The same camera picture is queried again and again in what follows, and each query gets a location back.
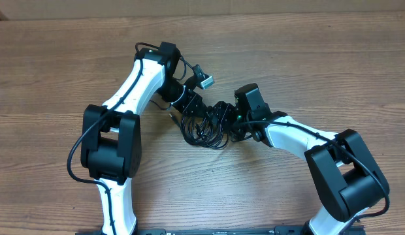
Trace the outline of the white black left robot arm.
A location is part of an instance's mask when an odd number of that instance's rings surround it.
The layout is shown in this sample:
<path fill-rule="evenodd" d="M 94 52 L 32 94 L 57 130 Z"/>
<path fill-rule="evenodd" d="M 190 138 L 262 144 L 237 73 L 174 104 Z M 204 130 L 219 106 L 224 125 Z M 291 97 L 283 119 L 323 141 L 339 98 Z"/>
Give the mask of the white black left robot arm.
<path fill-rule="evenodd" d="M 142 156 L 140 115 L 157 93 L 184 112 L 187 96 L 214 83 L 199 65 L 181 84 L 174 77 L 183 60 L 175 44 L 159 46 L 139 42 L 133 69 L 119 90 L 102 105 L 89 105 L 83 115 L 80 161 L 89 172 L 89 182 L 99 189 L 104 224 L 98 234 L 136 234 L 137 218 L 132 206 L 132 179 Z"/>

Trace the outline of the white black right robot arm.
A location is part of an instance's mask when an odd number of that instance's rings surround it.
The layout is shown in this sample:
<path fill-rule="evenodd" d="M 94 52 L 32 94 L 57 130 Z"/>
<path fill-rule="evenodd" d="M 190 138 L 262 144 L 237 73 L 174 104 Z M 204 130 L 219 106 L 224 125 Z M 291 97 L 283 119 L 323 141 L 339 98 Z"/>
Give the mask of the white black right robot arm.
<path fill-rule="evenodd" d="M 389 184 L 358 132 L 320 131 L 273 112 L 257 84 L 237 89 L 235 99 L 235 104 L 218 102 L 209 109 L 215 124 L 236 142 L 252 137 L 308 165 L 322 207 L 301 234 L 348 234 L 355 222 L 387 212 Z"/>

